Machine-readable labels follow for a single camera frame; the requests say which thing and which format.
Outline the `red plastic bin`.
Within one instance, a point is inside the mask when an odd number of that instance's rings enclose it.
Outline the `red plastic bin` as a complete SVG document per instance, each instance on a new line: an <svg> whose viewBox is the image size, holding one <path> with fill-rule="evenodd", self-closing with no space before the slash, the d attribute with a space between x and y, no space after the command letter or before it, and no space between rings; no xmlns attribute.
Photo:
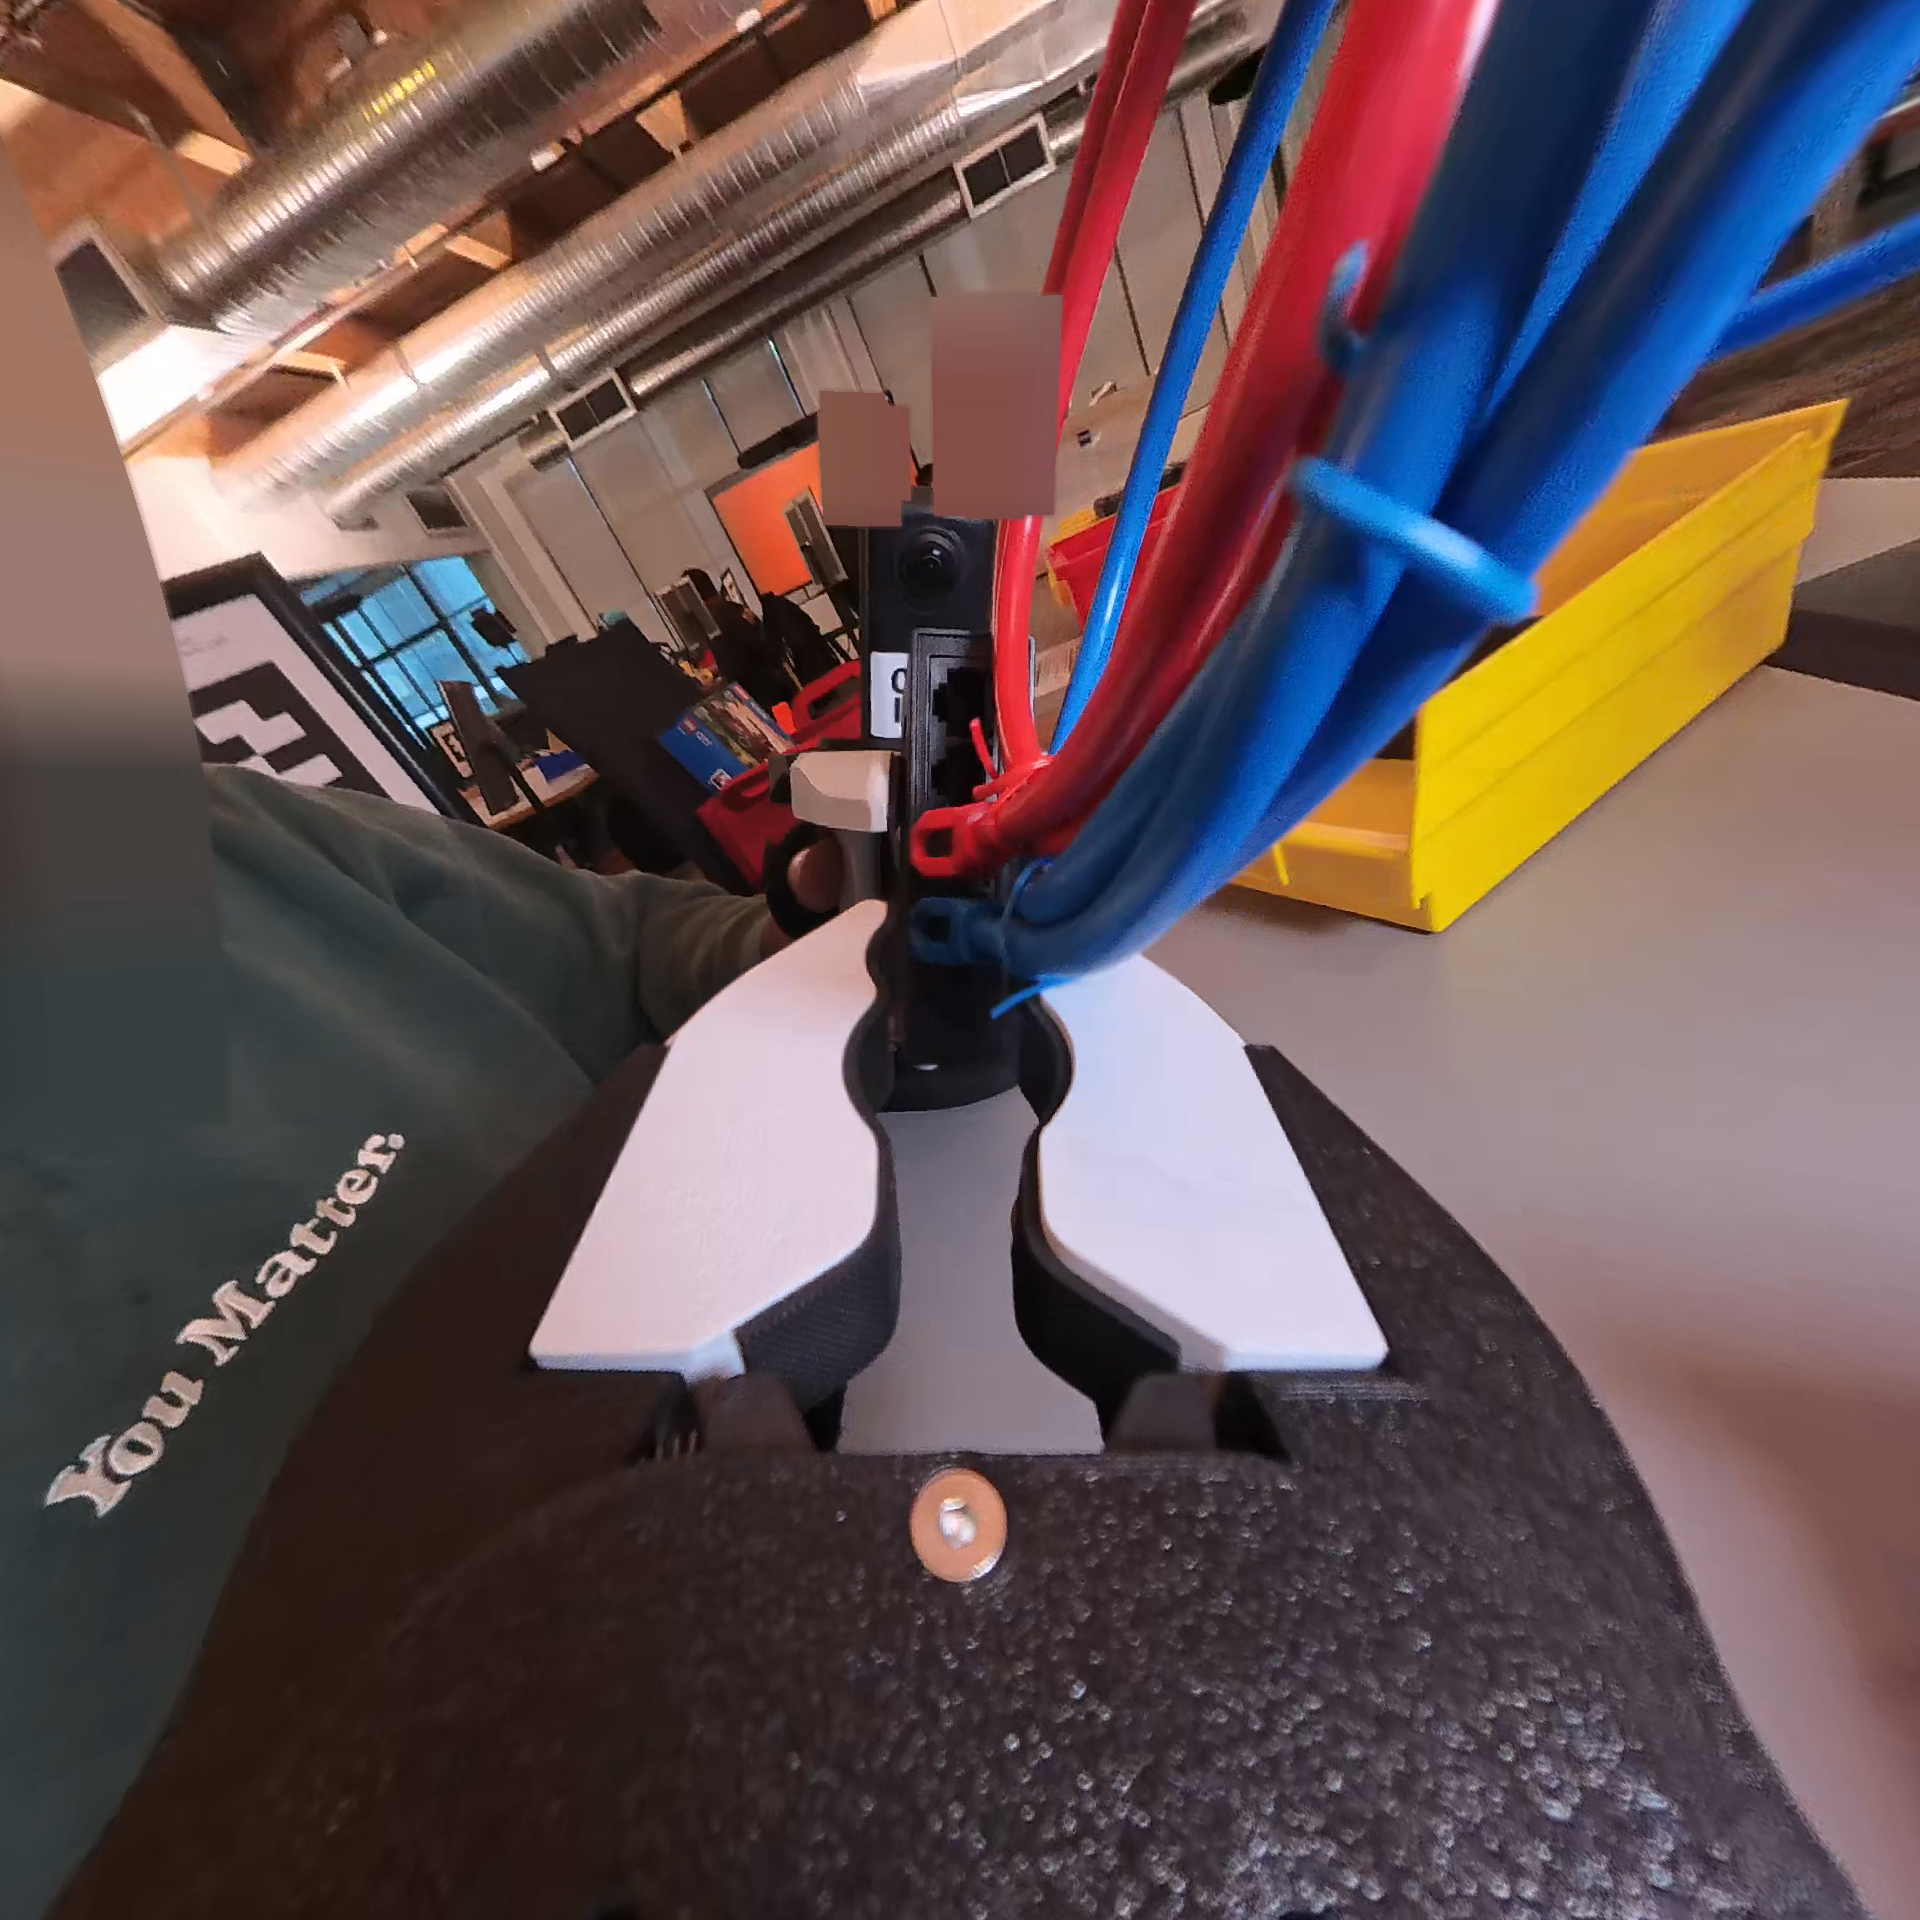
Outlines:
<svg viewBox="0 0 1920 1920"><path fill-rule="evenodd" d="M1181 482L1163 487L1152 506L1137 557L1137 575L1152 563L1163 527L1180 502ZM1097 585L1107 567L1118 527L1121 496L1101 496L1096 506L1066 518L1058 530L1045 543L1048 584L1062 609L1085 625L1097 600Z"/></svg>

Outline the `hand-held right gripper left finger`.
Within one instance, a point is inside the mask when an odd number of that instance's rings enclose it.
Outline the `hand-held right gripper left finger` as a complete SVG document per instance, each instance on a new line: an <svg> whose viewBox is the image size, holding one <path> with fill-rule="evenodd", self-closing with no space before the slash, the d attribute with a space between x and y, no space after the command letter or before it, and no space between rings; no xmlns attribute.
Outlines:
<svg viewBox="0 0 1920 1920"><path fill-rule="evenodd" d="M898 1329L894 1089L858 904L760 963L666 1045L533 1331L547 1376L770 1379L816 1449Z"/></svg>

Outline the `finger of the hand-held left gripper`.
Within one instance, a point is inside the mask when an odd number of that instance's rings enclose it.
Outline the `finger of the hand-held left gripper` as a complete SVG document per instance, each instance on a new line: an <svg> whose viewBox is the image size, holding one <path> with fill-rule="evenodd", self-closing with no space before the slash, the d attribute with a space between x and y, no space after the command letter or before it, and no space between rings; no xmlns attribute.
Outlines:
<svg viewBox="0 0 1920 1920"><path fill-rule="evenodd" d="M803 753L788 766L788 808L825 830L892 830L900 757L875 749Z"/></svg>

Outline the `person's green sweatshirt torso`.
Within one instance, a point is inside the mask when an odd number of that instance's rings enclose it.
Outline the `person's green sweatshirt torso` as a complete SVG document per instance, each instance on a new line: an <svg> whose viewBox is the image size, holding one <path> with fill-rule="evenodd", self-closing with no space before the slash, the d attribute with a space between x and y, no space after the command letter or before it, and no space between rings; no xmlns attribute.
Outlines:
<svg viewBox="0 0 1920 1920"><path fill-rule="evenodd" d="M4 1147L4 1915L118 1810L369 1322L610 1073L400 918L365 832L400 805L205 786L224 1110L67 1101Z"/></svg>

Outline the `yellow plastic bin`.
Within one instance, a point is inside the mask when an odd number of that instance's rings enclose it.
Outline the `yellow plastic bin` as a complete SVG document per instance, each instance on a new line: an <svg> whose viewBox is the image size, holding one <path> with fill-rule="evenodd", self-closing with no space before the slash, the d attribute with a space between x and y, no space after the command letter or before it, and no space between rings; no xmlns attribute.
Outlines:
<svg viewBox="0 0 1920 1920"><path fill-rule="evenodd" d="M1539 618L1237 887L1419 933L1466 918L1779 650L1845 411L1643 446L1540 567Z"/></svg>

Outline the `silver ventilation duct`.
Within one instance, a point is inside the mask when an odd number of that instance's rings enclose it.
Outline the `silver ventilation duct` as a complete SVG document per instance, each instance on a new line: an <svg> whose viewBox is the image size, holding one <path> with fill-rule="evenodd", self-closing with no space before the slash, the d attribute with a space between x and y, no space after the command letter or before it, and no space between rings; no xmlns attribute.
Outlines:
<svg viewBox="0 0 1920 1920"><path fill-rule="evenodd" d="M544 251L219 459L241 507L328 518L462 465L590 374L736 298L894 185L1026 119L1101 57L1115 5L910 5Z"/></svg>
<svg viewBox="0 0 1920 1920"><path fill-rule="evenodd" d="M936 169L908 153L910 136L885 142L389 437L323 494L324 515L365 528L389 498L440 482L538 419L560 422L609 381L634 409L649 405L1056 174L1076 157L1085 117L1089 99L1058 91Z"/></svg>
<svg viewBox="0 0 1920 1920"><path fill-rule="evenodd" d="M648 5L472 5L141 269L170 321L280 334L482 201L661 41Z"/></svg>

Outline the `person's left hand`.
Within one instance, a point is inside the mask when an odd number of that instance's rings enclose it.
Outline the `person's left hand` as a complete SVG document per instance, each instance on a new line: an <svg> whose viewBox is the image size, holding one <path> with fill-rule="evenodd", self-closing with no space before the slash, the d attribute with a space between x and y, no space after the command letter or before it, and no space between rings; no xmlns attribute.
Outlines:
<svg viewBox="0 0 1920 1920"><path fill-rule="evenodd" d="M707 880L636 882L636 995L649 1031L674 1039L723 990L836 918L843 879L838 846L798 827L776 843L760 897L731 897Z"/></svg>

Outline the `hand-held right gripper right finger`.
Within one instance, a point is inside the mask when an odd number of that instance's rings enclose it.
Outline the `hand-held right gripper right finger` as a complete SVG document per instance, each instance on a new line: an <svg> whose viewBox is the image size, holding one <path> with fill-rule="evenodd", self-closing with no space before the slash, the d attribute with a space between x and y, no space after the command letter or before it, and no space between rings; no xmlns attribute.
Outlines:
<svg viewBox="0 0 1920 1920"><path fill-rule="evenodd" d="M1101 1435L1142 1381L1389 1385L1387 1339L1233 1025L1149 961L1018 1007L1037 1118L1013 1218L1016 1323Z"/></svg>

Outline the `black framed tag sign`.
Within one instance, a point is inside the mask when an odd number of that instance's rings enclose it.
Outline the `black framed tag sign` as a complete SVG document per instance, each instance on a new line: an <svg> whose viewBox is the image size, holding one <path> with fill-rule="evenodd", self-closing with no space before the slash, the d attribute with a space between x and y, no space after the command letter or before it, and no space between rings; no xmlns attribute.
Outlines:
<svg viewBox="0 0 1920 1920"><path fill-rule="evenodd" d="M380 797L473 826L445 755L357 675L275 565L229 560L160 585L205 765Z"/></svg>

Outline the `orange display screen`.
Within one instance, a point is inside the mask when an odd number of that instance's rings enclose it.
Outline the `orange display screen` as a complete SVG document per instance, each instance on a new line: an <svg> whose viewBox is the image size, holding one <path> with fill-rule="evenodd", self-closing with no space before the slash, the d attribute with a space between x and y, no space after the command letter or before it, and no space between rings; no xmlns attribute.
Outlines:
<svg viewBox="0 0 1920 1920"><path fill-rule="evenodd" d="M756 593L795 594L816 585L784 518L784 511L803 496L812 496L814 506L824 504L816 446L792 449L778 459L734 471L707 490L710 511Z"/></svg>

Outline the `blue printed cardboard box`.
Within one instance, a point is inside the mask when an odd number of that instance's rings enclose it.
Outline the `blue printed cardboard box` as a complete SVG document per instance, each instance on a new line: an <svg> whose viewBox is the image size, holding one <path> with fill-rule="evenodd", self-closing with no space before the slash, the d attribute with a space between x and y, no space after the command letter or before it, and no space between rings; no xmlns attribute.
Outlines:
<svg viewBox="0 0 1920 1920"><path fill-rule="evenodd" d="M794 738L744 687L724 682L667 726L658 746L704 794L720 794L788 755Z"/></svg>

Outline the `red plastic tote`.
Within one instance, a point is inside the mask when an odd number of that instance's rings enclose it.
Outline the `red plastic tote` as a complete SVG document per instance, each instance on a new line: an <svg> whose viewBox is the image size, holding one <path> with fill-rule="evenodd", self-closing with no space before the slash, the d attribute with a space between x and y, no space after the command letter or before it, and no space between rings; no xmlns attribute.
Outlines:
<svg viewBox="0 0 1920 1920"><path fill-rule="evenodd" d="M788 753L867 741L867 680L860 663L843 663L773 706Z"/></svg>
<svg viewBox="0 0 1920 1920"><path fill-rule="evenodd" d="M698 818L749 894L764 893L773 850L803 826L794 810L798 753L776 753L699 805Z"/></svg>

